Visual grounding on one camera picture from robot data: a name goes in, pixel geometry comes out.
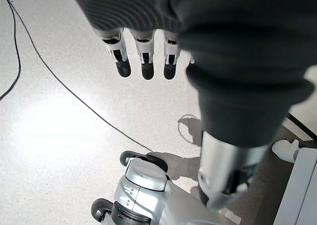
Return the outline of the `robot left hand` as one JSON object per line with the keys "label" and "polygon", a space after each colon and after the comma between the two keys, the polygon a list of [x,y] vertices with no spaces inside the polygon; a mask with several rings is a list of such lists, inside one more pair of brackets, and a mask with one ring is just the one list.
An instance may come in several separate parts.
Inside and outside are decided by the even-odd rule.
{"label": "robot left hand", "polygon": [[76,0],[99,36],[126,27],[176,34],[199,94],[201,200],[220,209],[252,176],[289,109],[314,85],[317,0]]}

